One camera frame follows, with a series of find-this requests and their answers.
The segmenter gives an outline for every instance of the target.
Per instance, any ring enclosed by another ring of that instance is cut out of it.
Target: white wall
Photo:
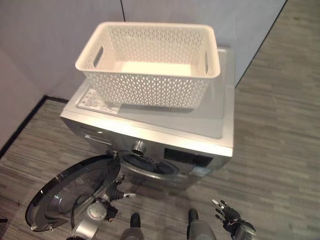
[[[42,96],[0,49],[0,149]]]
[[[123,21],[120,0],[1,0],[0,48],[44,95],[69,99],[74,63],[96,26]]]
[[[122,0],[128,22],[213,27],[217,43],[235,50],[239,81],[286,0]]]

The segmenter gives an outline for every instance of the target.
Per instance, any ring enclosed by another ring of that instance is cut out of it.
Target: baseboard
[[[26,116],[26,118],[22,121],[22,123],[19,125],[19,127],[16,129],[16,131],[11,135],[11,137],[8,139],[8,141],[6,141],[4,146],[1,148],[0,159],[5,155],[7,150],[10,148],[11,144],[17,139],[19,134],[26,127],[26,125],[33,118],[33,116],[38,112],[38,110],[41,108],[41,106],[46,102],[46,100],[56,101],[56,102],[65,103],[65,104],[68,102],[68,100],[65,100],[62,98],[44,95],[41,98],[41,100],[35,105],[35,107],[31,110],[31,112]]]

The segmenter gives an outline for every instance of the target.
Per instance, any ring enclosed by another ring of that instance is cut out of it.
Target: vinyl flooring
[[[125,182],[138,197],[115,203],[119,213],[96,239],[116,240],[139,212],[146,240],[186,238],[188,209],[230,236],[214,218],[211,198],[237,209],[259,239],[320,239],[320,2],[288,0],[235,91],[232,160],[187,190]],[[67,167],[95,150],[61,121],[63,103],[47,100],[0,160],[0,237],[64,240],[67,223],[54,232],[32,232],[25,210],[34,194]]]

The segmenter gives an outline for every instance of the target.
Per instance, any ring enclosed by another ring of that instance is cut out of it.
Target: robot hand
[[[223,223],[223,228],[231,233],[232,239],[253,239],[256,229],[250,222],[242,220],[240,214],[225,201],[218,202],[215,199],[211,201],[216,206],[215,210],[221,215],[216,214],[215,217]]]

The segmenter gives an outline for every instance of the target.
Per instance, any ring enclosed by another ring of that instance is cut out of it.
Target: plastic laundry basket
[[[207,25],[104,22],[75,63],[105,102],[196,108],[220,74]]]

